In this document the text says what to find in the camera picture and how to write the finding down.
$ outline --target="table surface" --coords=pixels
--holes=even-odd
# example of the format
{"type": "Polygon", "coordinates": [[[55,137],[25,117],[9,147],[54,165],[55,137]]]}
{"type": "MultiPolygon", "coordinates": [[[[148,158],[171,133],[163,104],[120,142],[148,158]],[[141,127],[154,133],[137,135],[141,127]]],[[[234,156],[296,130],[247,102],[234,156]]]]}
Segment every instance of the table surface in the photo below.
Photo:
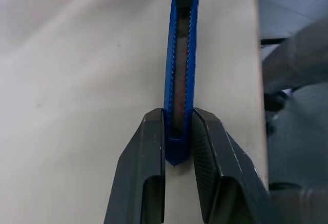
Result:
{"type": "MultiPolygon", "coordinates": [[[[1,223],[102,223],[117,160],[162,107],[171,0],[2,0],[1,223]]],[[[196,107],[267,180],[255,0],[200,0],[196,107]]],[[[202,223],[192,161],[165,224],[202,223]]]]}

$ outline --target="gray floor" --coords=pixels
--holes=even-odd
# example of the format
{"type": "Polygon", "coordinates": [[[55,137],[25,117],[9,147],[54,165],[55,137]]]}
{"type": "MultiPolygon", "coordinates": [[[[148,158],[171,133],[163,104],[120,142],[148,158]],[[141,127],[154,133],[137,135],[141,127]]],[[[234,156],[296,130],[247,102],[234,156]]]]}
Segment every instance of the gray floor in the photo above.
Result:
{"type": "MultiPolygon", "coordinates": [[[[259,0],[261,38],[290,37],[328,16],[328,0],[259,0]]],[[[263,59],[275,48],[262,50],[263,59]]],[[[268,139],[269,181],[328,184],[328,84],[296,91],[268,139]]]]}

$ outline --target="white table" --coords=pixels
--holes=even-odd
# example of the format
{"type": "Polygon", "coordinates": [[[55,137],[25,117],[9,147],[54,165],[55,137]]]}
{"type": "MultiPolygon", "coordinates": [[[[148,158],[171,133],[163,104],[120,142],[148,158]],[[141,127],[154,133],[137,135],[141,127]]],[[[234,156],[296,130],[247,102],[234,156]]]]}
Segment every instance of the white table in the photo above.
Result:
{"type": "MultiPolygon", "coordinates": [[[[2,0],[0,223],[102,223],[117,160],[162,107],[171,0],[2,0]]],[[[267,178],[255,0],[200,0],[195,106],[267,178]]],[[[165,224],[202,223],[191,162],[165,224]]]]}

